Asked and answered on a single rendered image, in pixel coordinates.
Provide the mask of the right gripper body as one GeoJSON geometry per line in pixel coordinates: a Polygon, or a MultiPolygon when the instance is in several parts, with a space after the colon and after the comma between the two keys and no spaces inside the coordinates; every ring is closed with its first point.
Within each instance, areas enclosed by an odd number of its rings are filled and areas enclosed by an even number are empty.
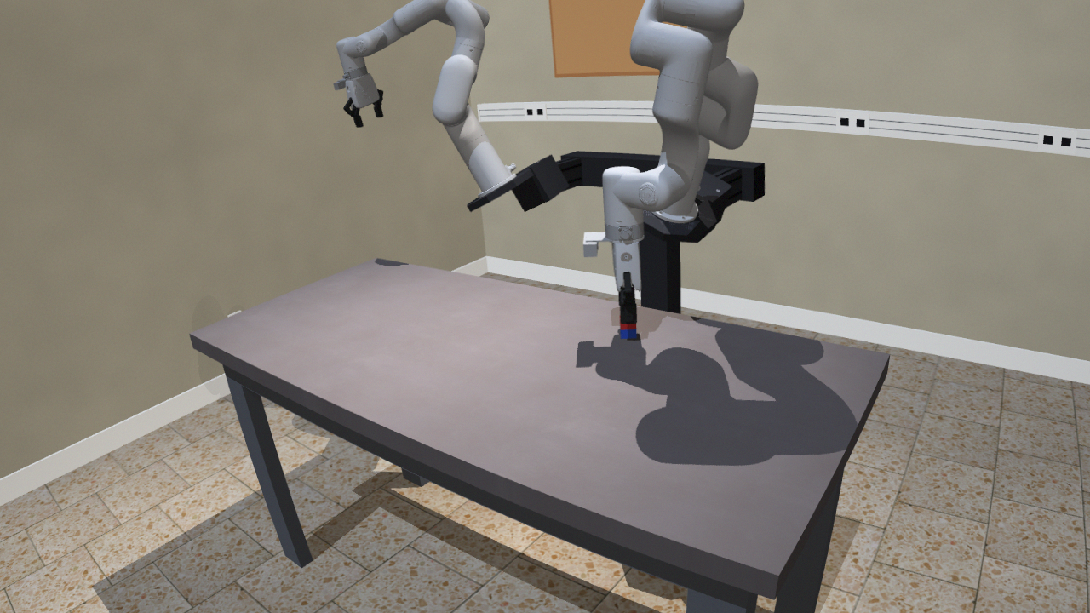
{"type": "MultiPolygon", "coordinates": [[[[361,75],[361,79],[347,80],[346,82],[347,99],[352,98],[352,103],[358,108],[365,108],[370,104],[377,103],[379,100],[379,93],[376,87],[376,83],[371,79],[370,73],[361,75]]],[[[350,107],[352,108],[352,105],[350,107]]]]}

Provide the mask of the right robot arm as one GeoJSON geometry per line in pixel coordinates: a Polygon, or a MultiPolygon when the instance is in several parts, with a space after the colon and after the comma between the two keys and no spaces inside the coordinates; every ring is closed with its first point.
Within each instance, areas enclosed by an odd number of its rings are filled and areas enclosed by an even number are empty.
{"type": "Polygon", "coordinates": [[[392,45],[410,32],[419,31],[431,20],[453,26],[453,52],[441,67],[439,85],[433,95],[433,117],[446,128],[468,170],[479,182],[482,191],[480,199],[514,179],[511,175],[514,164],[502,164],[480,127],[479,118],[468,105],[468,95],[479,79],[480,55],[485,46],[485,28],[489,19],[488,11],[471,0],[413,0],[393,12],[393,17],[375,31],[338,40],[337,51],[344,75],[332,83],[335,91],[340,91],[346,87],[347,80],[367,74],[364,57],[392,45]]]}

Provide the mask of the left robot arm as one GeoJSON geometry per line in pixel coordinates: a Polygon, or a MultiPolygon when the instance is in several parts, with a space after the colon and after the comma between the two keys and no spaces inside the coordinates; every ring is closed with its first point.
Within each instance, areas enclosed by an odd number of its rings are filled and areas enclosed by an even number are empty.
{"type": "Polygon", "coordinates": [[[663,132],[659,163],[646,172],[634,167],[603,172],[605,232],[584,233],[584,257],[597,257],[597,242],[641,239],[643,211],[673,224],[697,219],[708,141],[737,151],[753,119],[758,77],[726,57],[743,11],[744,0],[644,1],[630,57],[635,65],[659,70],[651,108],[663,132]]]}

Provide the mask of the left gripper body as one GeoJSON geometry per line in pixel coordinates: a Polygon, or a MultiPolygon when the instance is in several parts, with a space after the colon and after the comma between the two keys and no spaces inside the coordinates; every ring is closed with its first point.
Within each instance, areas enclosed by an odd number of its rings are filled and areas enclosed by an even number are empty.
{"type": "Polygon", "coordinates": [[[633,284],[635,290],[639,292],[642,290],[641,249],[639,241],[643,239],[644,236],[641,239],[635,240],[614,240],[614,243],[611,244],[611,254],[614,255],[614,274],[618,292],[621,291],[620,287],[623,287],[623,272],[630,272],[631,287],[633,284]]]}

